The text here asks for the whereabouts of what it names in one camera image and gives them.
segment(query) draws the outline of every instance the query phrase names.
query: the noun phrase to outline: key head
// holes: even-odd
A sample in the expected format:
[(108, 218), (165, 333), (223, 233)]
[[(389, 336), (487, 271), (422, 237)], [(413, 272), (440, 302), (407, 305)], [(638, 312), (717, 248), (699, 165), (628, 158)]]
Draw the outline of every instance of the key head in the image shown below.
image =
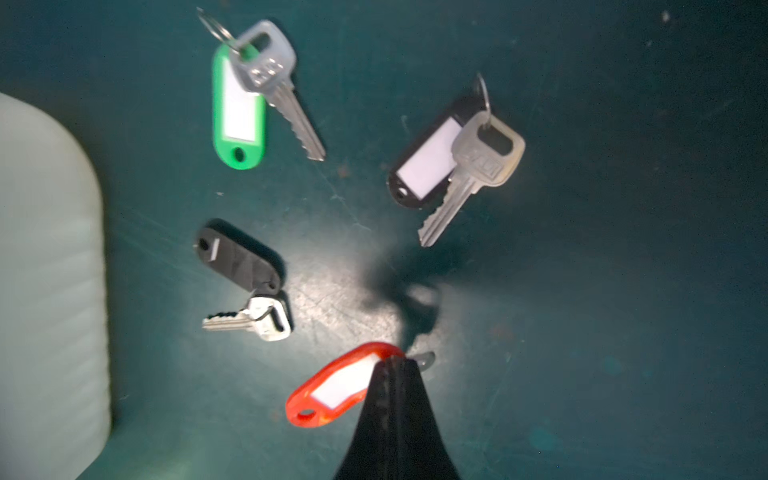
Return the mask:
[[(491, 116), (490, 125), (486, 127), (487, 121), (486, 111), (475, 114), (453, 141), (451, 152), (454, 161), (477, 181), (488, 187), (498, 187), (509, 179), (520, 164), (525, 140), (498, 118)], [(501, 154), (480, 139), (479, 135), (486, 136), (481, 132), (486, 128), (494, 128), (501, 134), (502, 140), (505, 137), (511, 142), (509, 152)]]
[[(255, 57), (246, 58), (243, 53), (263, 35), (269, 37), (270, 43)], [(296, 66), (296, 52), (288, 38), (269, 20), (262, 20), (237, 38), (230, 49), (230, 62), (237, 80), (247, 91), (268, 95), (280, 84), (293, 89), (290, 75)]]
[(253, 330), (262, 340), (276, 342), (291, 334), (285, 303), (274, 296), (253, 296), (244, 310), (255, 321)]

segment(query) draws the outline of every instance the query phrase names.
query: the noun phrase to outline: metal key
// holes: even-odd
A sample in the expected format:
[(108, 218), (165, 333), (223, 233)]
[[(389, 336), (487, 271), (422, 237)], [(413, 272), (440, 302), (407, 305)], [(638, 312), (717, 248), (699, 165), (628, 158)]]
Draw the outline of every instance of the metal key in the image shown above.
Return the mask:
[(291, 334), (283, 301), (273, 296), (252, 296), (238, 312), (218, 313), (203, 320), (210, 331), (246, 330), (258, 333), (267, 342), (282, 340)]
[[(263, 35), (270, 38), (269, 45), (255, 58), (243, 58), (240, 53), (245, 47)], [(312, 160), (323, 161), (326, 149), (293, 94), (290, 75), (296, 67), (296, 52), (278, 27), (269, 20), (255, 24), (232, 45), (230, 62), (234, 65), (235, 76), (243, 88), (262, 94), (266, 101), (291, 123), (293, 133), (306, 150), (306, 156)]]
[[(511, 141), (511, 150), (502, 155), (478, 137), (480, 128), (493, 127)], [(453, 141), (451, 152), (457, 167), (443, 203), (419, 229), (422, 247), (431, 247), (464, 202), (483, 187), (498, 187), (515, 171), (525, 150), (525, 141), (517, 132), (487, 111), (475, 114)]]

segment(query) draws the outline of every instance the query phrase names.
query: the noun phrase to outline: green key tag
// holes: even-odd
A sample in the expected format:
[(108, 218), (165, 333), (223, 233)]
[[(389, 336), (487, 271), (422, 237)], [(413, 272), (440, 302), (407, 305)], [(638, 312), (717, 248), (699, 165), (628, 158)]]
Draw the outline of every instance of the green key tag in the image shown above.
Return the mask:
[[(219, 158), (237, 170), (254, 168), (264, 156), (264, 97), (243, 90), (229, 59), (230, 47), (214, 55), (214, 148)], [(244, 57), (258, 55), (249, 46)]]

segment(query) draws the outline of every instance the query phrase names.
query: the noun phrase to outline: red key tag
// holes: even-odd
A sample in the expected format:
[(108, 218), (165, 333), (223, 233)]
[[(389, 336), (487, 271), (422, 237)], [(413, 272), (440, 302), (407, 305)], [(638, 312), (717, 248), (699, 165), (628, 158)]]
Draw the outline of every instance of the red key tag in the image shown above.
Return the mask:
[(389, 343), (370, 342), (333, 360), (288, 397), (288, 420), (311, 429), (338, 419), (364, 400), (373, 367), (390, 356), (406, 355)]

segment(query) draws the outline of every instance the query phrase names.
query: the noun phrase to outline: green table surface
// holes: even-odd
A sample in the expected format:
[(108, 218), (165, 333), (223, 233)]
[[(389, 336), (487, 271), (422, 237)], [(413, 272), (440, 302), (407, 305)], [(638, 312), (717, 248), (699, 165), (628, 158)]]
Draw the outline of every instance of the green table surface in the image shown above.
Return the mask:
[[(283, 28), (324, 163), (273, 109), (257, 169), (217, 159), (198, 5), (235, 34)], [(765, 478), (766, 10), (5, 6), (0, 91), (69, 129), (104, 194), (114, 430), (81, 479), (332, 478), (359, 406), (298, 429), (283, 405), (370, 340), (435, 351), (424, 381), (465, 479)], [(430, 212), (386, 175), (477, 71), (528, 147), (422, 249)], [(200, 328), (246, 296), (197, 259), (211, 218), (283, 259), (289, 339)], [(431, 318), (414, 285), (440, 292)]]

